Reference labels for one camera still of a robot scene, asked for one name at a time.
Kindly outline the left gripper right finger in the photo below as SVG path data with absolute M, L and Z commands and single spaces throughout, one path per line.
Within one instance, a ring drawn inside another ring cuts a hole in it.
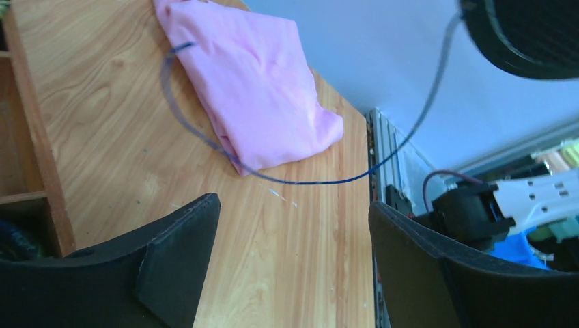
M 392 327 L 577 327 L 578 274 L 463 245 L 382 202 L 369 231 Z

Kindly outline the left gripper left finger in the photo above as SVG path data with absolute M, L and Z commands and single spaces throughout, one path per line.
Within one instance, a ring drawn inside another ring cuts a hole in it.
M 2 327 L 192 327 L 221 202 L 171 214 L 64 258 L 1 261 Z

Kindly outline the black cable spool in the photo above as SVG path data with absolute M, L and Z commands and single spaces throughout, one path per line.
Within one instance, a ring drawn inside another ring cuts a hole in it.
M 458 1 L 474 45 L 498 69 L 537 80 L 578 78 L 577 1 Z

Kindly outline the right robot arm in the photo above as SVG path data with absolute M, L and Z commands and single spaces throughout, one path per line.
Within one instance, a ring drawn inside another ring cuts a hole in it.
M 547 267 L 533 254 L 537 250 L 552 256 L 551 269 L 578 271 L 577 169 L 491 182 L 439 169 L 427 175 L 422 190 L 435 175 L 464 183 L 433 201 L 424 195 L 426 212 L 414 218 L 417 223 L 488 253 L 510 236 L 521 236 L 530 257 L 527 265 Z

